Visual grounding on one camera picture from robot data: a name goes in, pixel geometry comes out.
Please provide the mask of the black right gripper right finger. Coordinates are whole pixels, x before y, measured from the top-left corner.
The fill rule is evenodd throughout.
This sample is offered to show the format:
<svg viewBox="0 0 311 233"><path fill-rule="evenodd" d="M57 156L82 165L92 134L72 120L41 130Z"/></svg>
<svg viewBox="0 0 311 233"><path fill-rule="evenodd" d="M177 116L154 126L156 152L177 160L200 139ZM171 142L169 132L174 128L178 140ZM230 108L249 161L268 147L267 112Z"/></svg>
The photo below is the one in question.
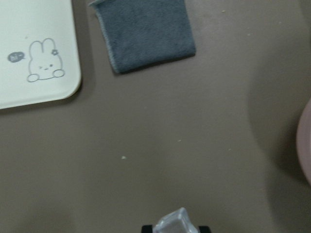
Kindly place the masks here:
<svg viewBox="0 0 311 233"><path fill-rule="evenodd" d="M199 233L210 233L209 226L199 226Z"/></svg>

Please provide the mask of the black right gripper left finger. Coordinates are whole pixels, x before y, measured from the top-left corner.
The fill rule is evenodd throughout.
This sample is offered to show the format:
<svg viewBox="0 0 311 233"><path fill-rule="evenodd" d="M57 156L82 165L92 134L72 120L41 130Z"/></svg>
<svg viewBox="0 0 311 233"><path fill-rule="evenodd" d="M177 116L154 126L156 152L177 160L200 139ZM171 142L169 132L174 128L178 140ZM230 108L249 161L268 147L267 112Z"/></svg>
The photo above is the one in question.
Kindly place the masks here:
<svg viewBox="0 0 311 233"><path fill-rule="evenodd" d="M153 225L143 225L141 227L141 233L154 233Z"/></svg>

